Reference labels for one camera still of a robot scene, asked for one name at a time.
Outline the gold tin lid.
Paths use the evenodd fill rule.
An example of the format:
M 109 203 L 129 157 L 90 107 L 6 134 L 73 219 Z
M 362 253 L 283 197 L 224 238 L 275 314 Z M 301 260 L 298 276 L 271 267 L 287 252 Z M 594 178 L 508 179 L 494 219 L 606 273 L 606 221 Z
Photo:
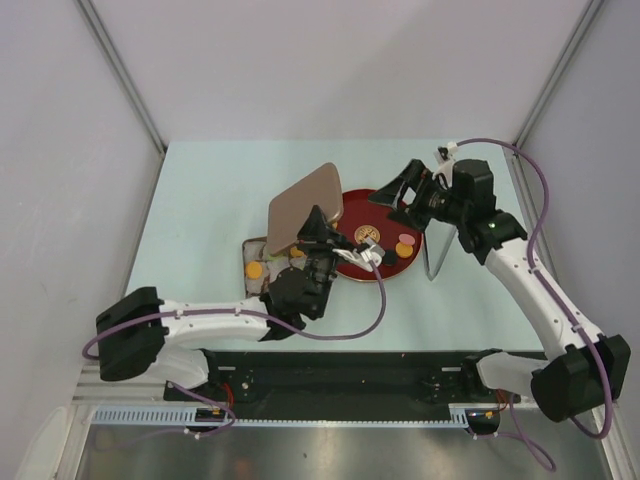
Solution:
M 269 203 L 266 247 L 270 255 L 278 255 L 294 244 L 314 206 L 329 221 L 339 220 L 344 212 L 340 176 L 331 162 L 324 163 Z

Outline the metal serving tongs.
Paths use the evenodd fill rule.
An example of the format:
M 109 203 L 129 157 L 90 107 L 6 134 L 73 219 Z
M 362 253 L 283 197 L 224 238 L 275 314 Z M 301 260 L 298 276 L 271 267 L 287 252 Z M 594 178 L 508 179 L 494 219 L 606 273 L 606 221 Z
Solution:
M 453 226 L 431 221 L 424 231 L 423 252 L 425 273 L 430 281 L 434 281 L 449 253 L 456 230 Z

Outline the orange biscuit cookie bottom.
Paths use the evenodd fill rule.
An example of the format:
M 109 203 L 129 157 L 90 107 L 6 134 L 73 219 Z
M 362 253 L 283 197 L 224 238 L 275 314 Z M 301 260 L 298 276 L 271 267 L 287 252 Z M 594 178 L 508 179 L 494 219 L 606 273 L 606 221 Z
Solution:
M 259 279 L 263 274 L 262 264 L 258 261 L 251 261 L 245 267 L 246 276 L 249 279 Z

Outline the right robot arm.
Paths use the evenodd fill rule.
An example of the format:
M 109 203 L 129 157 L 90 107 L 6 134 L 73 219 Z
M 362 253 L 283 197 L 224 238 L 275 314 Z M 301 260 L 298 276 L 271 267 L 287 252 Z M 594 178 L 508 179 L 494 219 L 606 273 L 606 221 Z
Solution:
M 576 420 L 596 407 L 612 409 L 629 365 L 629 344 L 605 335 L 561 291 L 519 221 L 497 208 L 487 162 L 447 161 L 432 172 L 413 159 L 368 199 L 389 208 L 390 220 L 418 232 L 433 220 L 455 227 L 463 250 L 500 281 L 532 325 L 546 359 L 483 352 L 474 363 L 484 387 L 529 397 L 554 422 Z

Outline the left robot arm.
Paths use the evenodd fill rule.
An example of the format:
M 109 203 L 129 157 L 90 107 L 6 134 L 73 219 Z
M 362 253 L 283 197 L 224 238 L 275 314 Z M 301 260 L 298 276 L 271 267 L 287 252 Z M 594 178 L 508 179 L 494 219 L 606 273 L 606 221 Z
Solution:
M 307 337 L 306 323 L 324 315 L 337 267 L 364 266 L 360 246 L 349 241 L 313 206 L 297 235 L 302 267 L 278 273 L 266 292 L 236 302 L 169 301 L 156 287 L 140 287 L 96 318 L 96 335 L 83 356 L 97 361 L 105 382 L 148 375 L 194 388 L 209 378 L 205 352 L 218 339 L 253 343 Z

